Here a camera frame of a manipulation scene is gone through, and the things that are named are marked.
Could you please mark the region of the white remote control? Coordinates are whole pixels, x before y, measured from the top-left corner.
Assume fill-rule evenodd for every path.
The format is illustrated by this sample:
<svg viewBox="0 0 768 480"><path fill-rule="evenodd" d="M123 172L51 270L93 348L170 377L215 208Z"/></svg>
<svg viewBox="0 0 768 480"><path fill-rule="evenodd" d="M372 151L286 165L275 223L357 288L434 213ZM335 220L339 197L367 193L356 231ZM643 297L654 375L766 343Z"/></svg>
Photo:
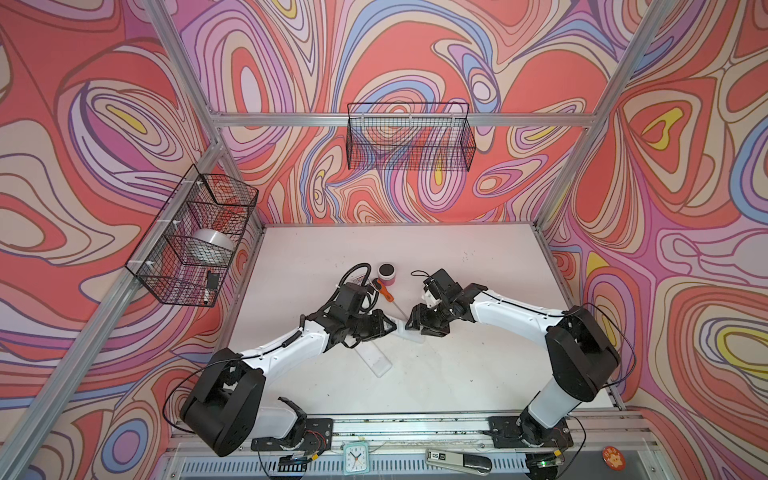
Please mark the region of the white remote control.
<svg viewBox="0 0 768 480"><path fill-rule="evenodd" d="M426 337L423 336L418 331L412 331L412 330L402 330L402 331L400 331L400 330L398 330L396 332L396 334L397 334L398 337L400 337L400 338L402 338L404 340L407 340L407 341L410 341L410 342L414 342L414 343L417 343L417 344L424 343L425 339L426 339Z"/></svg>

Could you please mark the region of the orange handled screwdriver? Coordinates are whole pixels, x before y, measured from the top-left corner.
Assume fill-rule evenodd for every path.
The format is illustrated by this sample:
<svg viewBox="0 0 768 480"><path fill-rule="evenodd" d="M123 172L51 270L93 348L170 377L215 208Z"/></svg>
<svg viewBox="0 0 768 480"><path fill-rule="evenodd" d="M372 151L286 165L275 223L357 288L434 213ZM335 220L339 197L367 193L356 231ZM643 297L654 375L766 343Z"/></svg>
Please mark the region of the orange handled screwdriver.
<svg viewBox="0 0 768 480"><path fill-rule="evenodd" d="M379 278L374 278L371 281L374 289L383 296L387 302L391 303L395 309L398 311L400 316L404 321L408 320L408 315L400 308L400 306L395 302L394 296L389 292L389 290L386 288L386 286L381 282Z"/></svg>

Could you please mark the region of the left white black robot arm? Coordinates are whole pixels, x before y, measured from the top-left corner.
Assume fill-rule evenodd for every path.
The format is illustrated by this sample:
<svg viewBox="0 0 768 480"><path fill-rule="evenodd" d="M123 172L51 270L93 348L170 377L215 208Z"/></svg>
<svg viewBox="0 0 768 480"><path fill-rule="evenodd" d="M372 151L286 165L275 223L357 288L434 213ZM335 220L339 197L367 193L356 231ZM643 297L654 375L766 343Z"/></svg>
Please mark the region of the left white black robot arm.
<svg viewBox="0 0 768 480"><path fill-rule="evenodd" d="M294 330L277 339L242 352L217 351L188 375L193 387L177 421L162 405L164 421L196 435L220 457L246 441L278 450L326 450L329 440L301 407L285 396L267 402L264 394L275 380L336 346L356 351L376 377L391 370L391 361L374 342L396 332L398 325L376 306L380 292L372 271L369 263L352 266L317 310L301 316Z"/></svg>

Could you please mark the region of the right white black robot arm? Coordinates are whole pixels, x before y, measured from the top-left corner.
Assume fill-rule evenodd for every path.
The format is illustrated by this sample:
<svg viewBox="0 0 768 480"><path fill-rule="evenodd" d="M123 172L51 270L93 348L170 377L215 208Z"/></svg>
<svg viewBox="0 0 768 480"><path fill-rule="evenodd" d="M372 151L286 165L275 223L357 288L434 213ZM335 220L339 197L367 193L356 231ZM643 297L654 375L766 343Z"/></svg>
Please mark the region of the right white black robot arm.
<svg viewBox="0 0 768 480"><path fill-rule="evenodd" d="M565 428L565 418L610 384L621 357L604 329L583 306L557 310L506 297L485 285L463 287L439 269L426 273L422 302L405 328L444 337L455 321L497 327L546 350L551 378L516 418L517 441L542 447Z"/></svg>

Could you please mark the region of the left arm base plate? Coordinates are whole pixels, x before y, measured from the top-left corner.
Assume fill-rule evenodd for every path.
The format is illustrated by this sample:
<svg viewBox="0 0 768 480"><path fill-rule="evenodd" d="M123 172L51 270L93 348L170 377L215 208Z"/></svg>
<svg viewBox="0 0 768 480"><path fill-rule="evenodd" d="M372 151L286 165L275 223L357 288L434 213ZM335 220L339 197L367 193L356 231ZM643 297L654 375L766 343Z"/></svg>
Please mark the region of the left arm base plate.
<svg viewBox="0 0 768 480"><path fill-rule="evenodd" d="M332 447L334 420L330 417L299 420L283 438L263 437L251 441L256 452L323 452Z"/></svg>

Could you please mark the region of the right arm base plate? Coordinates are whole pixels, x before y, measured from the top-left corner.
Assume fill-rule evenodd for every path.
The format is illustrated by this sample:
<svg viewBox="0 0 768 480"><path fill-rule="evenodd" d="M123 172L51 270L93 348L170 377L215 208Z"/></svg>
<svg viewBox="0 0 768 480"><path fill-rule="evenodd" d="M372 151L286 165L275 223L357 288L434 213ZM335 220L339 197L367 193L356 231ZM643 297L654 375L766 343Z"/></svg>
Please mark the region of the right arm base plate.
<svg viewBox="0 0 768 480"><path fill-rule="evenodd" d="M564 419L552 428L544 428L526 415L492 416L488 418L488 429L483 434L492 439L497 449L565 450L574 445Z"/></svg>

